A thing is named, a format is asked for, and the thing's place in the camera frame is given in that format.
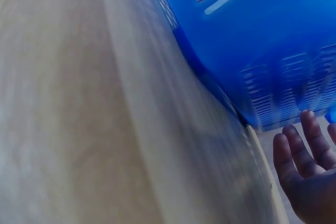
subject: hand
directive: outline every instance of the hand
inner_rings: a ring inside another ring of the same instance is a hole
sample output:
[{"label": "hand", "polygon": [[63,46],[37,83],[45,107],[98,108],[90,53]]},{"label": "hand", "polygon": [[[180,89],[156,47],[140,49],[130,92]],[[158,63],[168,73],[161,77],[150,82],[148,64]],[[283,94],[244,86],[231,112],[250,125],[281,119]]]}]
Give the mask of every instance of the hand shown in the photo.
[{"label": "hand", "polygon": [[[281,187],[303,222],[336,223],[336,153],[322,135],[314,113],[306,110],[300,116],[313,158],[295,127],[284,127],[283,134],[274,137],[273,153]],[[330,124],[328,132],[336,143],[336,124]]]}]

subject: wooden surface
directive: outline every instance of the wooden surface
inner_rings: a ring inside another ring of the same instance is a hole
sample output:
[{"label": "wooden surface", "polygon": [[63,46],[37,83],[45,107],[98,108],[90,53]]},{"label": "wooden surface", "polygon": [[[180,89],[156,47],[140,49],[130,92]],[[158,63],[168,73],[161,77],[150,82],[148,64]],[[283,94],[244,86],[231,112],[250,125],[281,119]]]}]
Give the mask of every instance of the wooden surface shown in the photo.
[{"label": "wooden surface", "polygon": [[0,0],[0,223],[286,223],[155,0]]}]

